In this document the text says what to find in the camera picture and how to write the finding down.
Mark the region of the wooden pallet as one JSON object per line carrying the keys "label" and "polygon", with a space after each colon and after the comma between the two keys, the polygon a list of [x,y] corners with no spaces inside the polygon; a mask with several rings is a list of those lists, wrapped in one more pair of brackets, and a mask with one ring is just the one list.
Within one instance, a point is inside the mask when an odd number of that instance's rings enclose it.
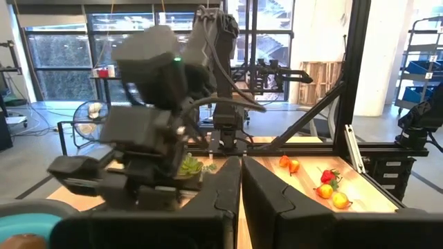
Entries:
{"label": "wooden pallet", "polygon": [[303,62],[301,67],[313,82],[300,84],[298,104],[314,106],[335,85],[341,72],[342,62]]}

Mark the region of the metal shelf blue bins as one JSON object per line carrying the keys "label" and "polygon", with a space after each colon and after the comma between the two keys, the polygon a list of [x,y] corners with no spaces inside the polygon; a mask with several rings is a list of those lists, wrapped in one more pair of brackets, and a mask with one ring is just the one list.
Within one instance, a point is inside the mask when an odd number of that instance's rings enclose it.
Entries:
{"label": "metal shelf blue bins", "polygon": [[398,113],[430,98],[443,82],[443,16],[414,21],[402,56],[395,94]]}

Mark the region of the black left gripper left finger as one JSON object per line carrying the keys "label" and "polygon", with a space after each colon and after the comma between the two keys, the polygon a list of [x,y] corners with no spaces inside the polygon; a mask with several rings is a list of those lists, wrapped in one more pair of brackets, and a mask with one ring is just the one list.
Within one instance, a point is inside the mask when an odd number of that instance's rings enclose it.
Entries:
{"label": "black left gripper left finger", "polygon": [[240,183],[236,156],[227,158],[217,173],[204,176],[200,193],[181,208],[196,217],[184,229],[181,249],[236,249]]}

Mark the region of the blue collapsible colander grey rim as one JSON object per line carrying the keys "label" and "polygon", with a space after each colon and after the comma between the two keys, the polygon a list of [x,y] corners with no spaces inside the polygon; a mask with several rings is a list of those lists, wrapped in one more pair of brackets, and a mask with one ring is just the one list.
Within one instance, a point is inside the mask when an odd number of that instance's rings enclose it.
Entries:
{"label": "blue collapsible colander grey rim", "polygon": [[51,199],[0,199],[0,243],[17,234],[36,234],[51,249],[53,228],[78,212],[67,203]]}

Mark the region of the black floor fan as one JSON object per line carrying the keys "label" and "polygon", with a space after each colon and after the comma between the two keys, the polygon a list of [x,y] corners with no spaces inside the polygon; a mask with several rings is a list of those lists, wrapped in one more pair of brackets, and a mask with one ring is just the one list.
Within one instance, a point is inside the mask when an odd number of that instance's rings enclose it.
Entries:
{"label": "black floor fan", "polygon": [[73,143],[81,149],[98,142],[103,124],[108,116],[109,105],[102,101],[86,101],[73,114]]}

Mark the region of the black table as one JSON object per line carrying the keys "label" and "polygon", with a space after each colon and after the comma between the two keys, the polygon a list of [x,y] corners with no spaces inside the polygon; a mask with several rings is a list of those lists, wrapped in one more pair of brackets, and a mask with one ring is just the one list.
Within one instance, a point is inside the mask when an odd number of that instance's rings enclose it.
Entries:
{"label": "black table", "polygon": [[121,80],[120,77],[90,77],[95,82],[97,99],[111,105],[110,80]]}

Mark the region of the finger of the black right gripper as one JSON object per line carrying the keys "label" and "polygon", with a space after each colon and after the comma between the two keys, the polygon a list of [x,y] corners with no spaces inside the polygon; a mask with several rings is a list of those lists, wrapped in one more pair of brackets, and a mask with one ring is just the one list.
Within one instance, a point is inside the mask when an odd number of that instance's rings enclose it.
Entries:
{"label": "finger of the black right gripper", "polygon": [[94,178],[99,176],[99,162],[89,156],[58,156],[48,173],[56,178]]}
{"label": "finger of the black right gripper", "polygon": [[71,193],[82,196],[98,196],[98,186],[100,179],[80,179],[80,178],[66,178],[64,179],[64,186]]}

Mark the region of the black drawer cabinet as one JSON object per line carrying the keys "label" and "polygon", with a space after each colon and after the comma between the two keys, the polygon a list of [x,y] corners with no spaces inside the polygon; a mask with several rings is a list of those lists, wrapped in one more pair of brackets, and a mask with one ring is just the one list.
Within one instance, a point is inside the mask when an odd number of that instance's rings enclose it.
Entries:
{"label": "black drawer cabinet", "polygon": [[413,157],[366,158],[365,170],[380,186],[402,201],[412,172]]}

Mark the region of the silver aluminium bracket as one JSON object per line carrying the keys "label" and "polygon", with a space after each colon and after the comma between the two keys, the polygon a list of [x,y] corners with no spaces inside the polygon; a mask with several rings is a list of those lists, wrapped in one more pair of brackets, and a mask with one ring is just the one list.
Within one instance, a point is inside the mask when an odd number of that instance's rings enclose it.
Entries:
{"label": "silver aluminium bracket", "polygon": [[352,162],[352,167],[359,173],[365,174],[365,166],[363,163],[363,159],[361,157],[361,153],[359,150],[358,142],[352,128],[352,125],[345,125],[345,139],[347,143],[347,148],[350,153],[350,159]]}

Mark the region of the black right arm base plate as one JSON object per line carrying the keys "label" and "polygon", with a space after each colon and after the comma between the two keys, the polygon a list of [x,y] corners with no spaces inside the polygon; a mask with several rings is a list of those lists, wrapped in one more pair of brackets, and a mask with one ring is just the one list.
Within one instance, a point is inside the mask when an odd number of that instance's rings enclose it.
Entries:
{"label": "black right arm base plate", "polygon": [[241,131],[235,135],[213,131],[210,135],[208,152],[214,157],[244,156],[247,154],[250,141]]}

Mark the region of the brown whole kiwi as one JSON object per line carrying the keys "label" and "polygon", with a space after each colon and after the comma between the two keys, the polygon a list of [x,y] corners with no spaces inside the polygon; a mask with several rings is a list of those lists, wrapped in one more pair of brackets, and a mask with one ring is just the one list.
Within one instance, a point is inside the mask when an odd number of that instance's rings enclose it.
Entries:
{"label": "brown whole kiwi", "polygon": [[47,249],[46,240],[36,234],[17,234],[0,243],[0,249]]}

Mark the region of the black tube stand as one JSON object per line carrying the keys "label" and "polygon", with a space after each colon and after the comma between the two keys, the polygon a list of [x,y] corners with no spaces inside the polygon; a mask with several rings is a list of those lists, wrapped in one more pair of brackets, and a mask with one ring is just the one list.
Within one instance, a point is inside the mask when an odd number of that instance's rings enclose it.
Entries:
{"label": "black tube stand", "polygon": [[59,139],[60,139],[60,147],[61,147],[61,150],[62,150],[62,154],[64,156],[68,155],[68,151],[67,151],[67,148],[66,148],[66,140],[65,140],[63,125],[70,125],[71,126],[72,132],[73,132],[73,143],[74,143],[75,147],[77,148],[77,150],[83,149],[83,148],[85,148],[85,147],[87,147],[89,145],[92,145],[94,143],[94,141],[92,141],[92,140],[89,140],[88,142],[86,142],[84,144],[81,144],[81,145],[78,145],[76,143],[76,136],[75,136],[75,126],[76,126],[76,124],[88,124],[88,125],[89,124],[95,124],[95,125],[101,125],[102,122],[101,121],[85,121],[85,120],[80,120],[80,121],[68,121],[68,120],[65,120],[65,121],[58,122],[57,123],[58,136],[59,136]]}

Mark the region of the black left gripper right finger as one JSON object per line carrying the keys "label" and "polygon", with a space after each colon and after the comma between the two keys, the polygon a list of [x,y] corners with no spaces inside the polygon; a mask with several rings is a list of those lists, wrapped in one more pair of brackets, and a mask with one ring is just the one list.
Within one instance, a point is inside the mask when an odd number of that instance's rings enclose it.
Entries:
{"label": "black left gripper right finger", "polygon": [[251,157],[242,159],[242,197],[253,249],[332,249],[332,211]]}

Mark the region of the red toy strawberry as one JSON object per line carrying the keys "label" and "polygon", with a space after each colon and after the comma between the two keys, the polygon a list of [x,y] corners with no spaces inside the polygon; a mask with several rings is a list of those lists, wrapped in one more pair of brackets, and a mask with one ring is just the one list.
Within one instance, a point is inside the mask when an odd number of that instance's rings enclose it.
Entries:
{"label": "red toy strawberry", "polygon": [[333,190],[337,190],[341,179],[341,173],[338,170],[326,169],[323,171],[320,181],[322,184],[330,185]]}

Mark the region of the black metal table frame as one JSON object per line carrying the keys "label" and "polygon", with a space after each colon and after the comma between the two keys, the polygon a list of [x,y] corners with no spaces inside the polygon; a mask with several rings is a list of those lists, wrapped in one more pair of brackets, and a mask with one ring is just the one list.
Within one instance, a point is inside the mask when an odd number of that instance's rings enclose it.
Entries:
{"label": "black metal table frame", "polygon": [[[371,0],[352,0],[350,25],[348,30],[347,48],[345,50],[345,63],[338,78],[338,84],[316,104],[310,111],[291,125],[283,134],[277,136],[269,143],[260,143],[253,148],[241,151],[223,152],[210,151],[201,148],[195,143],[188,145],[188,151],[195,156],[218,156],[248,155],[248,156],[347,156],[349,149],[345,141],[345,125],[353,121],[356,92],[358,89],[359,76],[365,37],[370,16]],[[295,142],[289,143],[293,137],[307,122],[320,113],[330,102],[339,100],[338,120],[335,126],[333,142]]]}

